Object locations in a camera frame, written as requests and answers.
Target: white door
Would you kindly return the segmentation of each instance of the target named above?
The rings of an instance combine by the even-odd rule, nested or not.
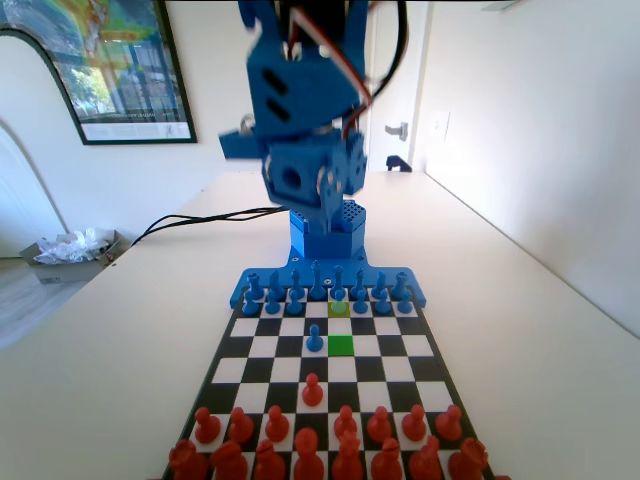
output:
[[[65,233],[22,150],[0,126],[0,258],[19,257],[39,238]]]
[[[414,127],[417,123],[419,83],[422,81],[425,37],[427,31],[428,2],[407,2],[409,44],[404,59],[393,80],[376,99],[369,118],[364,119],[367,136],[365,150],[369,156],[369,170],[386,170],[387,157],[398,155],[411,163]],[[385,75],[396,49],[398,15],[395,2],[383,2],[370,15],[367,24],[367,72],[374,79]],[[401,128],[407,124],[403,141],[399,135],[385,130]]]

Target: green square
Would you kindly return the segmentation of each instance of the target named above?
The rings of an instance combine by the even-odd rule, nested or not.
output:
[[[353,357],[353,337],[351,335],[329,335],[330,357]]]

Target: red chess piece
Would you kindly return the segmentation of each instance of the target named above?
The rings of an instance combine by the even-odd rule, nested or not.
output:
[[[460,408],[455,405],[449,405],[445,413],[441,413],[436,417],[436,430],[440,436],[450,442],[460,439],[462,436],[460,418],[462,418]]]
[[[427,444],[415,452],[409,459],[409,473],[413,480],[441,480],[442,470],[438,460],[440,441],[430,436]]]
[[[240,445],[233,440],[220,445],[209,457],[209,463],[215,469],[216,480],[247,480],[247,460],[242,456]]]
[[[294,480],[322,480],[324,478],[324,464],[316,451],[318,450],[318,435],[311,428],[303,428],[296,434],[296,450],[298,461],[293,467]]]
[[[192,441],[180,440],[169,452],[169,468],[174,480],[204,480],[209,466]]]
[[[213,442],[220,433],[220,420],[218,417],[211,415],[207,407],[200,407],[196,410],[195,417],[196,422],[198,422],[196,440],[200,443]]]
[[[418,442],[424,438],[427,433],[427,425],[424,423],[424,408],[422,405],[414,405],[411,413],[408,413],[402,419],[402,431],[409,440]]]
[[[356,438],[356,433],[345,430],[340,437],[340,452],[331,466],[333,480],[362,479],[364,469],[360,462],[359,446],[360,440]]]
[[[270,440],[263,440],[256,450],[258,464],[253,472],[253,480],[284,480],[284,460],[273,449]]]
[[[333,424],[333,432],[336,437],[340,438],[345,431],[356,433],[358,431],[358,425],[353,419],[353,411],[349,405],[343,405],[340,408],[340,416],[336,418]]]
[[[460,451],[449,458],[449,474],[452,480],[482,480],[482,470],[489,465],[489,454],[484,445],[473,438],[466,438]]]
[[[267,438],[272,442],[281,442],[289,433],[289,420],[282,415],[282,409],[274,405],[269,409],[269,421],[265,428]]]
[[[302,400],[310,407],[315,407],[322,401],[322,387],[318,385],[318,376],[315,373],[307,375],[307,386],[302,390]]]
[[[382,443],[391,436],[389,413],[384,407],[376,408],[376,413],[367,422],[367,432],[374,442]]]
[[[229,428],[229,438],[237,443],[244,443],[253,434],[253,420],[244,414],[244,410],[236,407],[231,410],[231,427]]]
[[[402,467],[398,461],[400,446],[395,438],[387,438],[382,444],[382,451],[371,461],[373,480],[401,480]]]

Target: white wall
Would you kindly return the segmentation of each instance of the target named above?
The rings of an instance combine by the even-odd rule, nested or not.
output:
[[[416,160],[640,334],[640,2],[481,7],[435,5]]]
[[[218,142],[219,132],[237,128],[252,111],[245,62],[254,39],[237,3],[167,8],[197,144],[83,146],[38,54],[0,37],[0,122],[17,137],[71,230],[98,225],[135,237],[224,169],[259,168],[225,162]]]

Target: door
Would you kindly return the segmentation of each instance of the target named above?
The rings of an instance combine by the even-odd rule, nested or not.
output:
[[[65,233],[49,197],[9,133],[0,126],[0,258],[39,238]]]

